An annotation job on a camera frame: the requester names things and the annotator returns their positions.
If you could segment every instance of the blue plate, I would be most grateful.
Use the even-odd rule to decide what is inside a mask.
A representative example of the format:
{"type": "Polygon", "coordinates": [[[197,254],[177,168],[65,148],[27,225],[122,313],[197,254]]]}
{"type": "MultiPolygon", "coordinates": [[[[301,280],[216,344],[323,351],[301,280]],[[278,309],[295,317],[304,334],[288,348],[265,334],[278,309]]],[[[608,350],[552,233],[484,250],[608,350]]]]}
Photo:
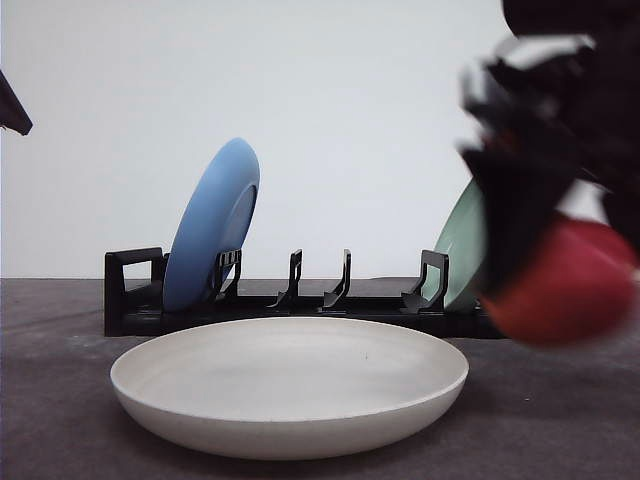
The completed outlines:
{"type": "Polygon", "coordinates": [[[218,253],[242,247],[259,184],[260,167],[249,144],[236,138],[222,147],[193,192],[173,240],[164,277],[165,310],[183,310],[209,294],[218,253]]]}

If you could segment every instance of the plate rim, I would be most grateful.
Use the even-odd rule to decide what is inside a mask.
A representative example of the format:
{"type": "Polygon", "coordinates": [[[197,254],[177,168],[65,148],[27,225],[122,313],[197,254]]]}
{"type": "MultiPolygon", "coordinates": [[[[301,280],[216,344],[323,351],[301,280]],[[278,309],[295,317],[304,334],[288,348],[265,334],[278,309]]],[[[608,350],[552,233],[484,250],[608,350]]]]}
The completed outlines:
{"type": "Polygon", "coordinates": [[[180,415],[180,416],[185,416],[185,417],[190,417],[190,418],[194,418],[194,419],[200,419],[200,420],[207,420],[207,421],[215,421],[215,422],[233,422],[233,423],[261,423],[261,424],[287,424],[287,423],[305,423],[305,422],[324,422],[324,421],[337,421],[337,420],[349,420],[349,419],[356,419],[356,418],[363,418],[363,417],[368,417],[368,416],[374,416],[374,415],[381,415],[381,414],[385,414],[385,413],[389,413],[389,412],[395,412],[395,411],[399,411],[399,410],[403,410],[406,408],[411,408],[420,404],[423,404],[425,402],[428,402],[430,400],[434,400],[438,397],[441,397],[443,395],[446,395],[447,393],[456,390],[458,387],[461,386],[461,384],[463,384],[466,379],[467,376],[469,375],[469,360],[467,359],[467,357],[460,351],[460,349],[458,349],[457,347],[455,347],[454,345],[452,345],[449,342],[446,342],[445,340],[438,338],[438,337],[434,337],[433,335],[429,335],[428,333],[424,333],[424,332],[420,332],[418,330],[414,330],[411,328],[406,328],[406,327],[402,327],[399,325],[392,325],[392,324],[388,324],[388,323],[382,323],[382,322],[375,322],[375,321],[370,321],[370,320],[362,320],[362,319],[356,319],[356,318],[339,318],[339,317],[260,317],[260,318],[248,318],[248,319],[241,319],[241,320],[232,320],[232,321],[227,321],[227,322],[219,322],[219,323],[213,323],[213,324],[208,324],[208,325],[201,325],[201,326],[197,326],[197,327],[192,327],[192,328],[188,328],[185,330],[179,330],[177,332],[172,332],[172,333],[168,333],[166,335],[162,335],[156,338],[152,338],[151,340],[148,340],[146,342],[143,342],[139,345],[136,345],[133,348],[130,348],[129,350],[127,350],[126,352],[124,352],[123,354],[121,354],[112,364],[111,369],[109,371],[109,377],[111,379],[111,384],[114,388],[114,390],[116,390],[116,392],[120,395],[123,395],[124,397],[127,398],[127,400],[131,400],[136,402],[139,405],[144,406],[145,408],[149,408],[155,411],[160,411],[163,413],[168,413],[171,415],[180,415]],[[229,325],[229,324],[238,324],[238,323],[250,323],[250,322],[263,322],[263,321],[269,321],[269,320],[285,320],[285,319],[295,319],[295,318],[300,318],[300,319],[304,319],[304,321],[306,320],[334,320],[334,321],[340,321],[340,322],[351,322],[351,323],[364,323],[364,324],[373,324],[373,325],[377,325],[377,326],[384,326],[384,327],[388,327],[391,329],[400,329],[400,330],[404,330],[405,332],[408,332],[412,335],[416,335],[416,336],[425,336],[428,337],[431,340],[435,340],[437,342],[441,342],[442,344],[445,344],[450,350],[451,352],[458,356],[464,365],[463,368],[463,372],[460,376],[458,376],[458,378],[456,378],[455,381],[453,381],[451,384],[449,384],[446,387],[443,387],[435,392],[432,392],[428,395],[423,395],[417,399],[414,400],[408,400],[406,402],[400,402],[400,403],[396,403],[393,405],[390,405],[388,407],[381,407],[381,408],[377,408],[374,410],[368,410],[368,411],[363,411],[363,412],[356,412],[356,413],[348,413],[348,414],[344,414],[344,415],[340,415],[340,416],[325,416],[325,417],[299,417],[299,418],[277,418],[277,419],[268,419],[267,417],[263,418],[263,419],[258,419],[258,418],[251,418],[251,417],[224,417],[224,416],[214,416],[214,415],[200,415],[200,414],[193,414],[191,412],[186,412],[186,411],[180,411],[180,410],[176,410],[176,409],[171,409],[168,410],[166,408],[160,407],[158,405],[154,405],[151,402],[142,400],[140,398],[140,396],[137,396],[135,394],[133,394],[130,390],[124,388],[121,384],[119,384],[119,382],[117,381],[116,378],[114,378],[115,372],[118,368],[118,366],[126,361],[126,357],[129,356],[129,354],[131,354],[132,352],[138,350],[138,349],[142,349],[144,348],[147,344],[155,342],[155,341],[159,341],[161,339],[166,339],[167,337],[171,337],[171,336],[177,336],[180,334],[184,334],[184,332],[190,332],[193,330],[200,330],[200,329],[207,329],[207,328],[215,328],[215,327],[219,327],[219,326],[224,326],[224,325],[229,325]]]}

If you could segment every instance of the bowl rim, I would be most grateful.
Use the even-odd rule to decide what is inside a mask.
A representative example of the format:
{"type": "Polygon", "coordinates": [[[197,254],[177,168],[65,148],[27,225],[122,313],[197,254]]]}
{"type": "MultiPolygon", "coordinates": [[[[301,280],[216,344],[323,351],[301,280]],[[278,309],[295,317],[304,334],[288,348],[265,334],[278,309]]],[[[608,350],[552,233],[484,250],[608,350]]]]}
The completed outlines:
{"type": "Polygon", "coordinates": [[[109,376],[111,379],[111,383],[113,388],[115,389],[116,393],[119,395],[122,395],[124,397],[126,397],[127,400],[133,401],[139,405],[142,405],[146,408],[152,409],[152,410],[156,410],[156,411],[160,411],[166,414],[171,414],[171,415],[179,415],[179,416],[184,416],[184,417],[191,417],[191,418],[197,418],[200,420],[211,420],[211,421],[219,421],[219,422],[238,422],[238,423],[269,423],[269,424],[277,424],[277,423],[304,423],[304,422],[321,422],[321,421],[336,421],[336,420],[348,420],[348,419],[355,419],[355,418],[361,418],[361,417],[367,417],[367,416],[374,416],[374,415],[380,415],[380,414],[384,414],[384,413],[388,413],[388,412],[395,412],[395,411],[399,411],[399,410],[403,410],[406,408],[410,408],[410,407],[414,407],[416,405],[420,405],[423,403],[426,403],[428,401],[434,400],[436,398],[439,398],[443,395],[446,395],[447,393],[456,390],[458,387],[460,387],[466,380],[467,376],[469,374],[469,361],[467,360],[466,356],[458,349],[456,348],[454,345],[450,344],[449,342],[444,341],[441,338],[438,337],[434,337],[433,335],[429,335],[427,333],[424,332],[420,332],[418,330],[413,330],[410,328],[406,328],[406,327],[401,327],[399,325],[392,325],[392,324],[387,324],[387,323],[381,323],[381,322],[374,322],[374,321],[369,321],[369,320],[360,320],[360,319],[355,319],[355,318],[338,318],[338,317],[304,317],[304,316],[292,316],[292,317],[260,317],[260,318],[249,318],[249,319],[242,319],[242,320],[232,320],[232,321],[227,321],[227,322],[220,322],[220,323],[215,323],[215,324],[209,324],[209,325],[202,325],[202,326],[198,326],[198,327],[193,327],[193,328],[189,328],[189,329],[185,329],[185,330],[179,330],[177,332],[172,332],[172,333],[168,333],[166,335],[162,335],[156,338],[152,338],[151,340],[148,340],[146,342],[143,342],[139,345],[136,345],[135,347],[127,350],[126,352],[124,352],[122,355],[120,355],[115,362],[113,363],[113,365],[111,366],[110,372],[109,372],[109,376]],[[316,417],[291,417],[291,418],[273,418],[270,419],[268,417],[262,417],[262,418],[258,418],[258,417],[233,417],[233,416],[215,416],[215,415],[202,415],[202,414],[194,414],[193,412],[189,412],[189,411],[181,411],[179,409],[167,409],[165,407],[159,406],[157,404],[154,404],[154,402],[150,402],[148,400],[143,399],[140,395],[136,395],[135,393],[133,393],[130,389],[128,389],[127,387],[124,387],[122,385],[121,382],[118,381],[117,378],[117,370],[119,368],[119,366],[121,364],[123,364],[124,362],[126,362],[126,359],[128,356],[130,356],[132,354],[132,352],[135,352],[139,349],[142,348],[148,348],[146,347],[147,344],[152,343],[152,342],[156,342],[162,339],[166,339],[167,337],[171,337],[174,335],[180,335],[180,334],[184,334],[184,332],[190,332],[190,331],[194,331],[194,330],[200,330],[200,329],[208,329],[208,328],[215,328],[215,327],[220,327],[220,326],[224,326],[224,325],[230,325],[230,324],[238,324],[238,323],[249,323],[249,322],[264,322],[264,321],[274,321],[274,320],[291,320],[291,319],[304,319],[306,320],[337,320],[340,322],[351,322],[351,323],[362,323],[362,324],[373,324],[376,326],[382,326],[382,327],[388,327],[390,329],[400,329],[403,330],[405,333],[409,333],[411,335],[416,335],[416,336],[424,336],[430,339],[430,341],[436,341],[436,342],[440,342],[443,345],[446,345],[446,347],[450,350],[450,352],[452,354],[454,354],[455,356],[457,356],[463,364],[463,371],[462,373],[453,381],[451,382],[449,385],[447,385],[446,387],[443,387],[439,390],[436,390],[434,392],[431,392],[427,395],[422,395],[416,399],[413,400],[407,400],[405,402],[399,402],[399,403],[395,403],[389,406],[385,406],[385,407],[380,407],[380,408],[376,408],[376,409],[369,409],[369,410],[365,410],[365,411],[355,411],[355,412],[350,412],[350,413],[345,413],[344,415],[340,415],[340,416],[316,416],[316,417]]]}

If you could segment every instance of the black object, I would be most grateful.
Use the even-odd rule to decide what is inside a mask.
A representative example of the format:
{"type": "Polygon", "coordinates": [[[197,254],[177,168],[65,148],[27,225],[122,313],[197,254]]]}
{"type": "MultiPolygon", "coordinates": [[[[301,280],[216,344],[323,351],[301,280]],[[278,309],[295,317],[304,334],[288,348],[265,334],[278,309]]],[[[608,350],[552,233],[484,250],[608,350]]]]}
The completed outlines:
{"type": "Polygon", "coordinates": [[[461,153],[485,198],[490,296],[526,266],[576,179],[604,187],[609,222],[640,247],[640,2],[503,6],[516,35],[589,33],[593,45],[524,68],[498,58],[464,79],[463,107],[484,127],[482,147],[461,153]]]}
{"type": "Polygon", "coordinates": [[[637,0],[503,0],[514,35],[594,33],[640,13],[637,0]]]}
{"type": "Polygon", "coordinates": [[[0,125],[22,135],[27,135],[33,127],[31,119],[22,108],[2,71],[0,71],[0,125]]]}
{"type": "Polygon", "coordinates": [[[289,258],[286,291],[277,295],[241,295],[238,291],[242,271],[242,252],[221,252],[213,275],[222,275],[234,267],[234,277],[227,287],[212,292],[207,299],[181,312],[165,312],[162,308],[162,276],[168,259],[160,248],[111,252],[105,255],[104,333],[106,336],[155,336],[185,328],[243,318],[315,316],[348,317],[400,325],[438,337],[503,338],[489,317],[476,309],[471,314],[448,313],[443,310],[447,292],[447,255],[424,250],[420,262],[420,279],[410,292],[399,296],[350,296],[351,252],[344,251],[342,278],[331,292],[300,295],[302,250],[289,258]],[[123,267],[151,262],[151,281],[127,291],[123,267]],[[427,266],[440,271],[436,295],[426,300],[420,289],[426,280],[427,266]]]}
{"type": "Polygon", "coordinates": [[[342,278],[333,290],[324,292],[322,310],[325,312],[335,311],[340,302],[349,293],[349,288],[351,288],[351,250],[345,248],[342,261],[342,278]]]}

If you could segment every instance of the ceramic plate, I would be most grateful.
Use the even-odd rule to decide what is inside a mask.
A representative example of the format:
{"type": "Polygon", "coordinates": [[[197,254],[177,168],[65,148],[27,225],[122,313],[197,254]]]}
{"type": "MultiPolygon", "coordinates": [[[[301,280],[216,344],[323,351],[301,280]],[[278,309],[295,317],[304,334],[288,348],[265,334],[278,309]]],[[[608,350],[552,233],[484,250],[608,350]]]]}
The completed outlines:
{"type": "MultiPolygon", "coordinates": [[[[449,288],[444,308],[453,312],[470,312],[476,306],[471,290],[473,280],[485,255],[483,198],[474,180],[458,199],[440,233],[434,250],[449,255],[449,288]]],[[[429,268],[422,296],[430,299],[438,291],[439,274],[429,268]]]]}
{"type": "Polygon", "coordinates": [[[227,143],[211,161],[173,241],[164,277],[165,310],[188,308],[208,295],[218,253],[242,247],[259,183],[256,154],[240,138],[227,143]]]}
{"type": "Polygon", "coordinates": [[[464,355],[414,330],[361,320],[264,318],[156,338],[111,380],[143,427],[230,457],[293,460],[373,449],[453,403],[464,355]]]}

